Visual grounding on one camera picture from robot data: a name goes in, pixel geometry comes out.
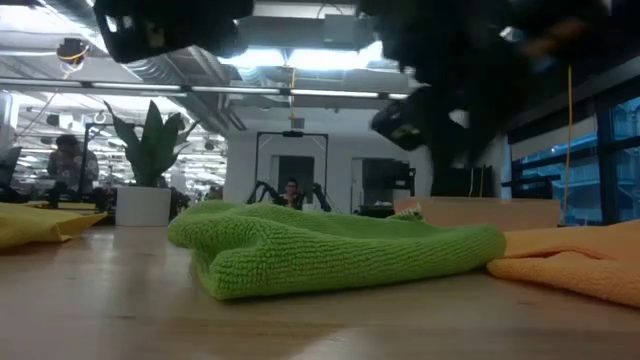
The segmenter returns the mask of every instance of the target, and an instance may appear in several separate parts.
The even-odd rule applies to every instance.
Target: desk
[[[0,359],[634,359],[640,311],[478,272],[221,303],[164,229],[0,256]]]

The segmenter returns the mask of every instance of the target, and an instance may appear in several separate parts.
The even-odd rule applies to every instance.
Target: snake plant
[[[180,133],[180,128],[184,129],[182,115],[173,114],[163,122],[158,106],[151,101],[142,138],[138,139],[135,125],[117,117],[107,102],[105,105],[113,117],[116,134],[126,143],[125,155],[131,163],[136,185],[157,187],[158,178],[173,166],[178,159],[178,154],[189,146],[187,137],[198,122],[191,125],[187,131]]]

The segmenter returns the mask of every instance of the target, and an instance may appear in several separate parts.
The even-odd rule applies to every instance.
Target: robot
[[[259,198],[257,198],[256,196],[258,194],[258,190],[260,189],[262,189],[262,194],[260,195]],[[332,210],[331,205],[329,205],[327,198],[324,196],[324,193],[322,192],[322,186],[317,183],[313,184],[311,192],[318,199],[318,202],[320,203],[320,207],[322,208],[322,211],[331,212]],[[278,194],[276,189],[274,189],[271,185],[267,184],[264,181],[256,182],[256,185],[254,186],[253,191],[251,192],[251,195],[249,195],[245,203],[255,204],[256,202],[262,202],[266,194],[269,194],[269,196],[271,196],[271,201],[273,202],[273,204],[280,205],[280,206],[287,206],[288,204],[287,200],[283,198],[280,194]],[[302,192],[298,194],[298,196],[296,197],[294,208],[296,210],[302,210],[302,205],[304,204],[304,199],[306,198],[307,198],[306,192]]]

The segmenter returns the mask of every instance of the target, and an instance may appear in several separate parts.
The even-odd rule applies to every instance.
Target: cardboard box
[[[555,228],[562,218],[559,200],[432,197],[395,202],[396,213],[420,204],[435,226],[494,225],[502,231]]]

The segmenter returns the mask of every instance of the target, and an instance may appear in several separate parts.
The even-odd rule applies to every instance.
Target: person sitting at desk
[[[58,149],[49,155],[47,172],[56,182],[64,183],[73,191],[78,191],[80,183],[80,167],[82,166],[82,149],[80,142],[73,135],[60,135],[56,139]],[[84,177],[83,193],[93,190],[93,181],[99,175],[98,158],[87,150],[87,167]]]

